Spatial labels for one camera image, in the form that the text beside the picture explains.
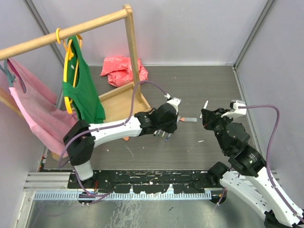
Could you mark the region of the short white pen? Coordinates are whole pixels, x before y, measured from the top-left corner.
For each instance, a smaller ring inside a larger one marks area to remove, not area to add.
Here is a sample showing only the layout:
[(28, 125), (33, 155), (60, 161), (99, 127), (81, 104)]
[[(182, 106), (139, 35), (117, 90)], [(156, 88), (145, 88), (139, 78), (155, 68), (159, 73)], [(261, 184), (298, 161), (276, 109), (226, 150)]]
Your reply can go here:
[[(208, 103), (209, 103), (209, 100), (207, 99), (204, 106), (203, 106), (203, 109), (206, 109), (207, 106), (208, 106)], [(201, 120), (202, 119), (202, 112), (200, 113), (200, 116), (199, 116), (199, 119)]]

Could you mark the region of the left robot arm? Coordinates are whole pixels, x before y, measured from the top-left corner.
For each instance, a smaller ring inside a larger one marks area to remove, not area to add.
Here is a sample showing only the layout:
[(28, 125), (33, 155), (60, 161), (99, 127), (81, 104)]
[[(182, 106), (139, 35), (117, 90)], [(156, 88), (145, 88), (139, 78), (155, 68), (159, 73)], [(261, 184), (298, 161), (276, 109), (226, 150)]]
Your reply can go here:
[(90, 163), (95, 147), (124, 137), (154, 134), (158, 130), (174, 133), (177, 130), (179, 104), (179, 99), (171, 99), (157, 109), (138, 112), (127, 119), (110, 123), (88, 124), (85, 120), (78, 121), (63, 138), (78, 183), (84, 188), (90, 188), (95, 183)]

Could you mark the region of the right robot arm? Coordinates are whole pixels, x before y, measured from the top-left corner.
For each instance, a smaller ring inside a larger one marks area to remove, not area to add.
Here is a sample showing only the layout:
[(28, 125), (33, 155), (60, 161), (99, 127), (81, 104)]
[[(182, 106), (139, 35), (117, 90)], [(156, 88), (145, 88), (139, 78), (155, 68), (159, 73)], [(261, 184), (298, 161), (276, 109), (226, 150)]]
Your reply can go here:
[(241, 123), (233, 122), (228, 110), (201, 110), (202, 125), (211, 130), (231, 165), (217, 162), (208, 171), (213, 187), (222, 186), (250, 206), (267, 228), (298, 228), (304, 223), (304, 210), (284, 192), (266, 165), (263, 156), (248, 141), (250, 135)]

